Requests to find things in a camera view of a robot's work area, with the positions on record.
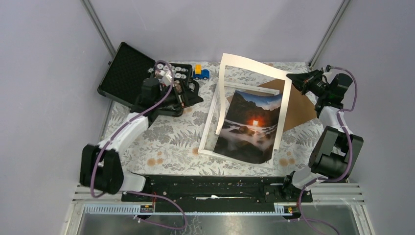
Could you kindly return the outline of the brown backing board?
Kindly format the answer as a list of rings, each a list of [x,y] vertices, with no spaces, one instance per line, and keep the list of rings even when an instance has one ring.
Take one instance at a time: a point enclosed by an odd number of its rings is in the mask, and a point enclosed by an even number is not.
[[[226,116],[227,120],[246,125],[253,125],[254,121],[258,121],[259,127],[277,124],[280,104],[277,104],[277,98],[274,96],[236,92],[228,100],[231,105]],[[309,98],[291,86],[283,131],[291,130],[316,117],[314,105]]]

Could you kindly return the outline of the white picture frame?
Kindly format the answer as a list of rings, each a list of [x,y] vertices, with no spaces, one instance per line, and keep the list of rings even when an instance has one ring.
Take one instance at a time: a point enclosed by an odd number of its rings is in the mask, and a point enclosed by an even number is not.
[[[270,89],[270,88],[256,87],[256,86],[250,86],[246,84],[238,84],[238,83],[232,83],[232,82],[224,82],[223,85],[218,84],[213,94],[207,120],[205,123],[205,127],[202,133],[201,140],[200,140],[198,154],[206,156],[206,157],[218,158],[224,161],[232,161],[238,164],[245,164],[245,165],[252,165],[252,166],[256,165],[261,168],[271,169],[273,167],[272,159],[267,160],[266,162],[261,163],[261,164],[248,163],[248,162],[236,160],[236,159],[215,153],[212,150],[207,149],[207,146],[210,145],[209,138],[213,138],[216,140],[219,137],[219,131],[217,130],[217,127],[221,126],[225,120],[223,117],[220,117],[221,115],[224,116],[226,113],[225,111],[222,112],[220,108],[222,103],[226,103],[226,98],[220,97],[221,88],[223,89],[232,88],[234,90],[259,92],[259,93],[264,93],[264,94],[269,94],[269,95],[279,95],[281,91],[280,88]]]

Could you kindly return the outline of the landscape sunset photo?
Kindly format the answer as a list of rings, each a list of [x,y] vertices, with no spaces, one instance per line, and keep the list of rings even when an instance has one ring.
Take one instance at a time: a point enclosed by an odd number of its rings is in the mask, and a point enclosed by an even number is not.
[[[282,94],[273,96],[277,98],[277,104],[281,105]],[[258,121],[254,121],[253,125],[246,125],[227,120],[226,116],[213,152],[255,164],[272,158],[278,121],[276,125],[259,127]]]

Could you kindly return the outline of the cream mat board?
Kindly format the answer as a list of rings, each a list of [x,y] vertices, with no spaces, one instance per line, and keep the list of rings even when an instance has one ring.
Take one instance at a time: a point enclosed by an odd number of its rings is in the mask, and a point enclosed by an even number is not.
[[[274,149],[278,150],[279,145],[281,142],[281,137],[283,133],[283,128],[285,125],[285,119],[288,109],[288,103],[290,98],[291,86],[292,81],[286,75],[288,74],[287,71],[279,70],[274,67],[268,66],[261,62],[255,61],[253,59],[249,59],[246,57],[242,57],[239,55],[233,55],[228,53],[223,53],[220,68],[219,68],[219,75],[218,75],[218,84],[217,88],[219,89],[219,98],[220,98],[220,111],[219,111],[219,118],[218,118],[218,126],[216,128],[215,134],[220,134],[220,130],[224,124],[225,120],[225,68],[226,66],[237,67],[249,71],[253,71],[277,80],[281,80],[284,82],[284,87],[282,91],[282,99],[281,99],[281,106],[277,124],[277,132],[276,138],[274,143]]]

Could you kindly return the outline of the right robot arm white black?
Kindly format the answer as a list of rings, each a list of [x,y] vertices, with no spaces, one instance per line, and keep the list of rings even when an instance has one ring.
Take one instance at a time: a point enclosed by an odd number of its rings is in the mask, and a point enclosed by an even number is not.
[[[357,86],[356,78],[348,70],[334,67],[339,73],[328,82],[326,78],[332,68],[287,74],[301,94],[311,92],[317,97],[315,111],[324,131],[310,155],[308,166],[285,177],[279,190],[285,201],[301,199],[307,189],[318,183],[346,179],[363,146],[363,138],[353,134],[344,119],[344,114],[352,112],[356,105],[353,103],[349,109],[343,105],[349,87]]]

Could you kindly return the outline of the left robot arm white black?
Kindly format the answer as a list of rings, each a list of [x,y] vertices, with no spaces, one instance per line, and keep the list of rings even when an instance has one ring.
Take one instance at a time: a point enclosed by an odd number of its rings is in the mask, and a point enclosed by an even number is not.
[[[124,122],[106,139],[83,148],[80,184],[90,189],[93,198],[133,191],[138,200],[148,200],[152,189],[145,177],[124,172],[120,157],[158,116],[179,117],[184,108],[201,103],[199,88],[194,79],[187,83],[170,75],[145,79],[141,94]]]

